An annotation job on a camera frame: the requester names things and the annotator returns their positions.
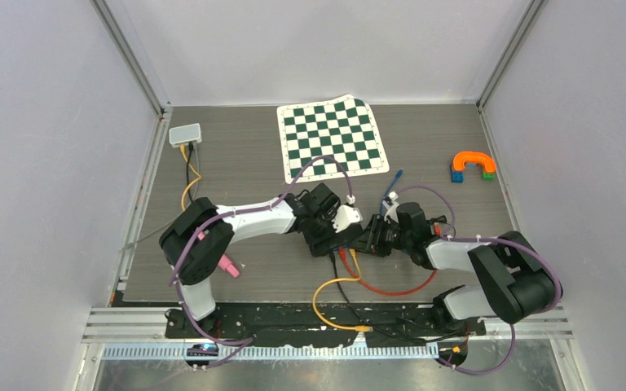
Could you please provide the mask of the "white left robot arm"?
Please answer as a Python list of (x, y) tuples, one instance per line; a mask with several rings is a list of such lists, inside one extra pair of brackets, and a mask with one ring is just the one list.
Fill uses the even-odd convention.
[(176, 273), (189, 313), (186, 326), (196, 336), (210, 336), (217, 327), (216, 302), (210, 276), (230, 244), (263, 235), (304, 236), (317, 256), (322, 244), (336, 234), (333, 219), (342, 200), (327, 185), (288, 193), (258, 204), (227, 207), (201, 197), (191, 204), (160, 236), (158, 244)]

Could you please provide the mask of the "black network switch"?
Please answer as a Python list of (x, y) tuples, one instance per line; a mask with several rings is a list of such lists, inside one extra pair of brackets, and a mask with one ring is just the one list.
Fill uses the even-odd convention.
[(313, 244), (309, 245), (311, 255), (313, 257), (326, 256), (331, 250), (352, 244), (364, 232), (360, 223), (352, 223), (341, 232), (333, 231), (323, 239), (315, 239)]

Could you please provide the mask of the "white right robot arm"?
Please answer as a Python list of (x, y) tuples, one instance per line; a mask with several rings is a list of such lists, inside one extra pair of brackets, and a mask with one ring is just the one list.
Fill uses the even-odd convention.
[(442, 238), (439, 224), (446, 221), (444, 216), (426, 218), (416, 202), (399, 204), (385, 216), (373, 215), (351, 247), (379, 257), (397, 250), (427, 270), (474, 274), (478, 285), (458, 286), (432, 300), (428, 317), (443, 334), (455, 333), (466, 319), (515, 324), (545, 311), (562, 295), (560, 283), (520, 232), (487, 240)]

